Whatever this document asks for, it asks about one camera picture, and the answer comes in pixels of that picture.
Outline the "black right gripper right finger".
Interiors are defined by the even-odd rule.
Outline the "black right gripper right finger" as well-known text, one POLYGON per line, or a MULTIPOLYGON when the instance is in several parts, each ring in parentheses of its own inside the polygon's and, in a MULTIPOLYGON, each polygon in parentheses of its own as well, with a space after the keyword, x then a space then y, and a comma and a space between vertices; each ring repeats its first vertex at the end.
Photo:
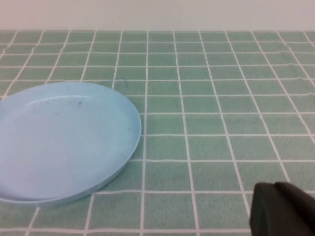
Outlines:
POLYGON ((276 182, 276 188, 284 195, 294 208, 297 218, 315 235, 315 199, 289 182, 276 182))

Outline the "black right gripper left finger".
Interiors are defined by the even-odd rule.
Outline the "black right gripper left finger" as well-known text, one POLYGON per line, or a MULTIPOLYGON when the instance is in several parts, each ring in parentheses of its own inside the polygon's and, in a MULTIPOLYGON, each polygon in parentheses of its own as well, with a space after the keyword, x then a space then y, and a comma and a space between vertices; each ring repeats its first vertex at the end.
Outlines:
POLYGON ((259 182, 254 187, 250 228, 253 236, 279 236, 281 195, 274 184, 259 182))

